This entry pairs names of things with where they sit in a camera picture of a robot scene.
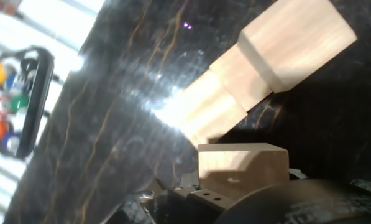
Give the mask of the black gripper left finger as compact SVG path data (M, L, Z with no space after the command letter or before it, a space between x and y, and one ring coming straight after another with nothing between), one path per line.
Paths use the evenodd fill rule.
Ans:
M146 208L153 203L154 193L141 191L128 196L106 217L106 224L156 224Z

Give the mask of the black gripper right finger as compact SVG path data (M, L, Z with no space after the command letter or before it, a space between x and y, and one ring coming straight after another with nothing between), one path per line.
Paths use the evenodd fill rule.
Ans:
M235 201L202 189L198 173L183 174L174 187L157 179L162 192L155 198L155 222L164 224L212 224Z

